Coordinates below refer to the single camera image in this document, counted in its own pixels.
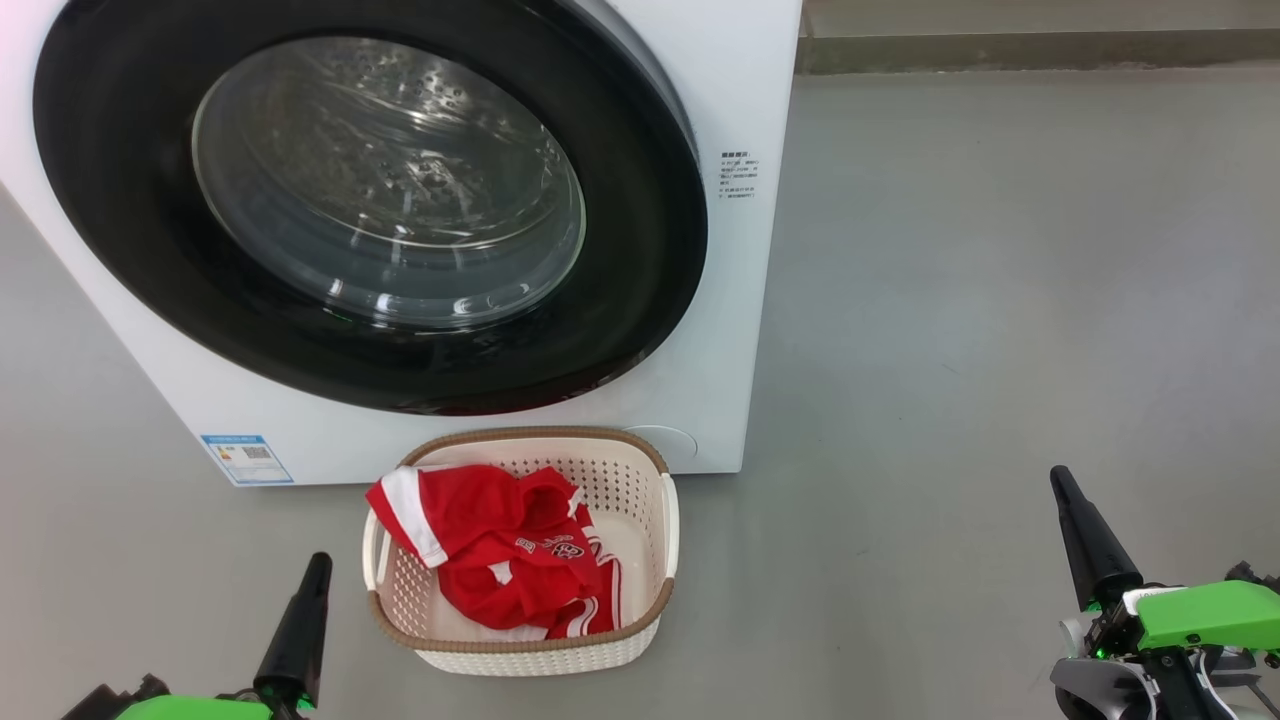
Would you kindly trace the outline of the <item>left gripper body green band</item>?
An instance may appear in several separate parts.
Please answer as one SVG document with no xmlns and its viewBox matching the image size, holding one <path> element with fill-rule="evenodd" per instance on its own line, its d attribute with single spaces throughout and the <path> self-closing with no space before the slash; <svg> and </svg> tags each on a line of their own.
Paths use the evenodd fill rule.
<svg viewBox="0 0 1280 720">
<path fill-rule="evenodd" d="M 287 706 L 282 697 L 215 698 L 160 694 L 123 708 L 116 719 L 306 719 L 311 696 L 302 694 Z"/>
</svg>

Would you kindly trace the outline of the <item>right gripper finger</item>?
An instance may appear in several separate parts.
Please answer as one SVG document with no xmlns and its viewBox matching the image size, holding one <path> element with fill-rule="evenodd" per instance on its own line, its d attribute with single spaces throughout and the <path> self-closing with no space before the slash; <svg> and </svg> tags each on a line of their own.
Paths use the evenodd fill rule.
<svg viewBox="0 0 1280 720">
<path fill-rule="evenodd" d="M 1143 585 L 1143 575 L 1068 466 L 1052 468 L 1050 484 L 1079 610 L 1121 602 Z"/>
</svg>

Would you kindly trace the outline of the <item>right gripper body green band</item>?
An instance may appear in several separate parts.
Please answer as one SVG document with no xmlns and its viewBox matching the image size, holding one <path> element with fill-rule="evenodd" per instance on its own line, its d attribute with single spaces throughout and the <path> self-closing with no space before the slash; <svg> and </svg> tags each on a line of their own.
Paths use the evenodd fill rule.
<svg viewBox="0 0 1280 720">
<path fill-rule="evenodd" d="M 1151 585 L 1093 607 L 1088 719 L 1275 719 L 1258 664 L 1277 667 L 1277 593 L 1244 580 Z"/>
</svg>

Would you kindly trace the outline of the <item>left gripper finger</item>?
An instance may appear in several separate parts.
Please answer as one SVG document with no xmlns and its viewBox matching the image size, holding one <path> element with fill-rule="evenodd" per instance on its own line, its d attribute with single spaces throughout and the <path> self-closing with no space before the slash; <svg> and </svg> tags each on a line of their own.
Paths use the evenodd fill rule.
<svg viewBox="0 0 1280 720">
<path fill-rule="evenodd" d="M 323 671 L 333 561 L 316 552 L 253 679 L 268 706 L 316 706 Z"/>
</svg>

